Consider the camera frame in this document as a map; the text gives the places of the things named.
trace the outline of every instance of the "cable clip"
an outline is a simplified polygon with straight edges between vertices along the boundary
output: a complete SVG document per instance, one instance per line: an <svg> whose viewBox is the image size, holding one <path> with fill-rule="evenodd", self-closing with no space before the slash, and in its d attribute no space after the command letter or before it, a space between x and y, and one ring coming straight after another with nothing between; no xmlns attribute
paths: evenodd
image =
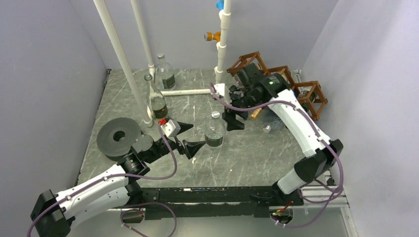
<svg viewBox="0 0 419 237"><path fill-rule="evenodd" d="M161 120L159 120L160 125L165 125L166 123L167 123L166 118L162 118Z"/></svg>

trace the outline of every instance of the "brass fitting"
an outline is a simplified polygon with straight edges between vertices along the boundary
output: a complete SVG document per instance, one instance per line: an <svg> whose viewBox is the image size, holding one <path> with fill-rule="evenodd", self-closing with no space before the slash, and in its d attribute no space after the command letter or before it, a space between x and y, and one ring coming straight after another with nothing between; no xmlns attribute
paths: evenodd
<svg viewBox="0 0 419 237"><path fill-rule="evenodd" d="M262 111L262 108L259 108L253 111L252 114L250 115L250 119L255 120L257 116L260 114L260 111Z"/></svg>
<svg viewBox="0 0 419 237"><path fill-rule="evenodd" d="M220 42L220 39L221 39L221 31L219 31L219 32L217 32L215 34L213 34L211 32L207 32L204 35L204 39L206 41L216 40L217 42Z"/></svg>

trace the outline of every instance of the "blue valve handle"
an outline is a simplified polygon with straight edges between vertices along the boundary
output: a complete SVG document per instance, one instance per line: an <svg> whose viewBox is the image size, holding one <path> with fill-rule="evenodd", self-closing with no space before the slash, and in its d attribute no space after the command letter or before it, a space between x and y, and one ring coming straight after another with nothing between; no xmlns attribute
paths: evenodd
<svg viewBox="0 0 419 237"><path fill-rule="evenodd" d="M224 9L224 0L219 0L216 4L216 7L218 7L218 9L223 10Z"/></svg>

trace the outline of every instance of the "small metal cylinder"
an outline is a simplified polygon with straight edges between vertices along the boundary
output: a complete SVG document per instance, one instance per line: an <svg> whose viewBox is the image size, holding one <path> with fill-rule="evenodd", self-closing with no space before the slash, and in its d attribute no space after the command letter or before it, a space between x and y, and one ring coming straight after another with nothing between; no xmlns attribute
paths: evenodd
<svg viewBox="0 0 419 237"><path fill-rule="evenodd" d="M260 111L262 111L262 108L259 108L253 111L252 114L250 115L250 119L255 120L257 116L260 114Z"/></svg>
<svg viewBox="0 0 419 237"><path fill-rule="evenodd" d="M267 125L266 127L262 128L262 131L269 133L272 130L272 127L270 125Z"/></svg>

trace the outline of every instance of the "brown wooden cube frame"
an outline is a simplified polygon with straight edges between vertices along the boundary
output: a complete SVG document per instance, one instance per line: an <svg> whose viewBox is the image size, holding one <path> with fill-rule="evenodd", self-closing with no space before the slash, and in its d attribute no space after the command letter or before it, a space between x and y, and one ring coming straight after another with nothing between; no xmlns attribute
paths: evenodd
<svg viewBox="0 0 419 237"><path fill-rule="evenodd" d="M261 72L264 75L270 75L272 73L279 73L281 75L285 74L285 76L288 79L291 89L294 91L296 95L300 94L299 87L311 86L311 89L308 92L308 94L303 98L298 98L298 102L302 105L307 104L308 109L311 112L311 118L313 120L319 120L320 118L319 114L323 110L323 107L325 106L325 104L327 104L328 101L325 98L318 81L296 83L293 77L291 76L288 66L285 65L285 66L280 66L276 68L267 68L266 64L263 62L262 58L260 57L259 51L240 56L239 60L237 60L230 68L227 69L227 72L233 77L238 71L240 71L243 67L249 65L254 59L256 59L258 63L260 64L262 68ZM316 98L314 102L311 102L309 98L310 98L310 95L313 93L313 91L316 91L316 94L318 95L317 96L318 99ZM315 104L321 103L320 108L316 110L313 106L313 103Z"/></svg>
<svg viewBox="0 0 419 237"><path fill-rule="evenodd" d="M307 93L307 95L305 97L302 97L302 98L297 98L297 100L301 105L306 104L308 106L308 109L311 112L311 119L319 120L320 113L323 110L323 107L328 103L328 100L326 99L326 97L324 96L324 94L323 94L323 92L320 88L319 82L318 81L299 82L299 83L296 83L296 86L297 87L311 86L311 89ZM311 102L310 101L310 95L314 91L316 92L318 98L315 98L314 102ZM313 103L314 104L321 103L318 110L316 110L314 108Z"/></svg>

